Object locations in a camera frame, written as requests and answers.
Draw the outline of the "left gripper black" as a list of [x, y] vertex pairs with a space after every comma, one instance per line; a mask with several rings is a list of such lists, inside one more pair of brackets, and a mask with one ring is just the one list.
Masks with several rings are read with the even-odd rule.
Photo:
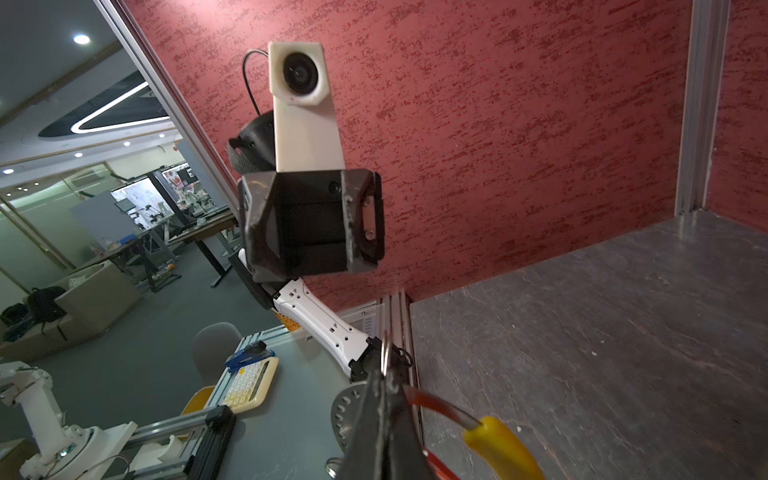
[[375, 270], [385, 254], [381, 176], [256, 172], [238, 182], [245, 263], [258, 283]]

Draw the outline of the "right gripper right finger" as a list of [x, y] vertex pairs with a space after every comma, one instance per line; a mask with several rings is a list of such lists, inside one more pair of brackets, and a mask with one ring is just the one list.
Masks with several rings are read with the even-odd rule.
[[436, 479], [417, 434], [405, 386], [393, 375], [385, 377], [383, 426], [384, 479]]

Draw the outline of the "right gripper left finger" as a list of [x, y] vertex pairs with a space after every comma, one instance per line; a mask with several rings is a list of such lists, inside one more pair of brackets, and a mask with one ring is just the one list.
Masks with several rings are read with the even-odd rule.
[[384, 479], [385, 377], [374, 371], [335, 398], [335, 438], [343, 450], [336, 479]]

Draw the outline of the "yellow capped key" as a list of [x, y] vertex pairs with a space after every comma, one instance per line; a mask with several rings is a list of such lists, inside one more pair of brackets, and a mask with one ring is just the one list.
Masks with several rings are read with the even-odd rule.
[[533, 455], [500, 420], [483, 417], [464, 431], [465, 444], [480, 455], [501, 480], [544, 480]]

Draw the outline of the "metal keyring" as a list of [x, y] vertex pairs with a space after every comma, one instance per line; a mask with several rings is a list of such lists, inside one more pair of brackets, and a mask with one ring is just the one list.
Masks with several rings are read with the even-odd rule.
[[385, 331], [382, 337], [380, 370], [383, 377], [386, 377], [391, 369], [391, 356], [393, 344], [388, 331]]

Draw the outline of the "white robot base outside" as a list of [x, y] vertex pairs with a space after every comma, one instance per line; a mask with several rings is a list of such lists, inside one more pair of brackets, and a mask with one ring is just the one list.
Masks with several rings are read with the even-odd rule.
[[19, 469], [23, 479], [100, 479], [121, 454], [138, 425], [129, 421], [108, 429], [65, 422], [46, 371], [21, 361], [1, 365], [1, 401], [22, 408], [38, 452]]

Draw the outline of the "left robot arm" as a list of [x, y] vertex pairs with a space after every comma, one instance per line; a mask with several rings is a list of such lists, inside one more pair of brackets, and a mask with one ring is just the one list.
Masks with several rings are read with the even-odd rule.
[[366, 273], [385, 253], [382, 180], [366, 169], [280, 173], [274, 115], [258, 115], [229, 139], [238, 182], [241, 261], [262, 303], [306, 329], [351, 381], [380, 366], [382, 342], [343, 321], [305, 279]]

